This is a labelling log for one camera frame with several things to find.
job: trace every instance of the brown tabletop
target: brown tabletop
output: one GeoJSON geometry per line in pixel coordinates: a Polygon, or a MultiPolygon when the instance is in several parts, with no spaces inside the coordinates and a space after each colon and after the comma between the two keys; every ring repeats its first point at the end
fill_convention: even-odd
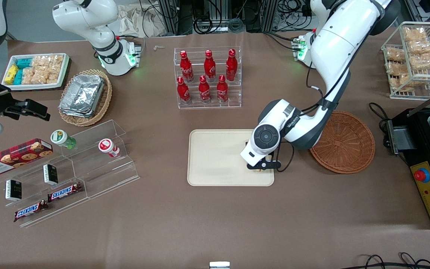
{"type": "MultiPolygon", "coordinates": [[[[320,268],[360,265],[363,254],[399,262],[398,252],[430,260],[430,221],[411,173],[382,145],[377,102],[394,117],[419,102],[387,97],[381,44],[369,37],[351,66],[338,106],[371,129],[376,155],[364,171],[334,174],[308,151],[276,173],[270,187],[192,187],[187,183],[189,133],[194,129],[250,129],[265,105],[279,98],[304,108],[318,93],[305,87],[307,68],[263,34],[190,35],[147,39],[140,68],[110,76],[114,93],[103,121],[114,119],[140,179],[24,229],[12,222],[0,189],[0,268],[207,268],[227,260],[232,268],[320,268]],[[174,87],[174,48],[243,49],[243,105],[238,109],[180,111],[174,87]],[[164,49],[152,48],[165,46],[164,49]]],[[[101,69],[87,41],[9,42],[10,55],[65,52],[69,76],[101,69]]],[[[324,87],[312,71],[314,85],[324,87]]],[[[77,133],[58,115],[61,91],[14,93],[49,107],[51,121],[0,118],[0,150],[55,129],[77,133]]],[[[287,160],[290,150],[282,150],[287,160]]]]}

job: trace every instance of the round wicker basket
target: round wicker basket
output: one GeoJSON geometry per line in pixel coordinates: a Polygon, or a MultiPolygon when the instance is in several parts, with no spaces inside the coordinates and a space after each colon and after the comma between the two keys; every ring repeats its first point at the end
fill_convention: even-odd
{"type": "MultiPolygon", "coordinates": [[[[102,94],[100,96],[99,104],[97,105],[97,109],[96,109],[94,116],[92,116],[90,118],[69,116],[69,115],[63,114],[59,110],[59,114],[61,115],[61,117],[63,118],[63,120],[65,122],[67,122],[69,124],[74,124],[75,126],[84,127],[84,126],[90,126],[92,124],[95,124],[96,122],[100,121],[100,119],[102,119],[102,117],[106,113],[107,109],[109,108],[110,99],[112,97],[112,85],[110,84],[110,81],[109,81],[109,78],[107,77],[107,75],[104,74],[102,71],[99,71],[99,70],[90,69],[90,70],[80,72],[79,75],[98,75],[105,80],[104,88],[102,89],[102,94]]],[[[66,86],[64,87],[64,91],[63,91],[63,94],[61,96],[61,100],[63,99],[64,95],[66,94],[67,89],[68,89],[69,85],[71,84],[71,82],[74,78],[75,78],[75,76],[73,78],[71,78],[71,80],[69,82],[67,82],[66,86]]]]}
{"type": "Polygon", "coordinates": [[[340,174],[353,174],[372,162],[374,137],[360,119],[347,112],[335,111],[326,123],[320,140],[309,151],[327,169],[340,174]]]}

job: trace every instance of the white tray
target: white tray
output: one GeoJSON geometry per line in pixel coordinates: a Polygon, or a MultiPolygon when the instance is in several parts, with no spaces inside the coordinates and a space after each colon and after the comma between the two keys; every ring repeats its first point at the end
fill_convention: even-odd
{"type": "Polygon", "coordinates": [[[7,64],[6,71],[4,72],[3,79],[1,81],[2,85],[5,85],[6,87],[9,87],[12,92],[31,92],[35,90],[46,90],[46,89],[53,89],[57,87],[61,87],[64,82],[65,73],[67,70],[67,66],[69,64],[69,56],[66,53],[43,53],[43,54],[26,54],[26,55],[15,55],[11,56],[9,59],[9,63],[7,64]],[[64,55],[63,59],[63,65],[61,66],[61,71],[59,71],[59,78],[57,79],[56,83],[50,83],[50,84],[29,84],[29,85],[8,85],[5,83],[4,78],[7,74],[7,71],[9,70],[9,67],[13,64],[16,64],[17,60],[24,59],[24,58],[33,58],[34,56],[50,56],[52,54],[61,54],[64,55]]]}
{"type": "Polygon", "coordinates": [[[260,186],[275,181],[272,169],[246,168],[240,156],[253,130],[193,130],[188,150],[187,181],[192,186],[260,186]]]}

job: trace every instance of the aluminum foil container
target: aluminum foil container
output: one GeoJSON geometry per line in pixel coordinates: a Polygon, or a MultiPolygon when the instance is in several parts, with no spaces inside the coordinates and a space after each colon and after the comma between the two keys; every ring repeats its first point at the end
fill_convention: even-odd
{"type": "Polygon", "coordinates": [[[69,85],[59,109],[66,115],[92,117],[104,88],[98,75],[77,75],[69,85]]]}

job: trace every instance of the red bottle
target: red bottle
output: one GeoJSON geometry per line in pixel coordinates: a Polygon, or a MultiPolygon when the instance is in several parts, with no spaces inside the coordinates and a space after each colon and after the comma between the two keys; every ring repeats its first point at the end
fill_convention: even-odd
{"type": "Polygon", "coordinates": [[[190,93],[188,91],[188,86],[184,82],[184,78],[179,76],[177,78],[177,92],[180,96],[181,102],[183,105],[188,105],[191,103],[190,93]]]}
{"type": "Polygon", "coordinates": [[[216,86],[216,96],[220,103],[226,103],[228,101],[228,85],[225,82],[225,76],[220,75],[218,77],[218,85],[216,86]]]}
{"type": "Polygon", "coordinates": [[[203,63],[203,67],[205,68],[205,75],[207,76],[208,82],[215,81],[215,61],[212,58],[212,51],[205,51],[205,62],[203,63]]]}
{"type": "Polygon", "coordinates": [[[234,49],[230,49],[228,51],[228,59],[227,59],[227,80],[228,81],[234,81],[235,76],[237,75],[237,68],[239,63],[235,58],[235,53],[236,52],[234,49]]]}
{"type": "Polygon", "coordinates": [[[204,104],[208,104],[212,101],[212,97],[210,97],[210,85],[208,85],[207,78],[205,78],[204,75],[200,76],[198,90],[200,91],[200,99],[202,99],[204,104]]]}
{"type": "Polygon", "coordinates": [[[191,62],[187,57],[186,51],[180,52],[180,69],[182,70],[182,75],[187,83],[193,82],[193,70],[191,68],[191,62]]]}

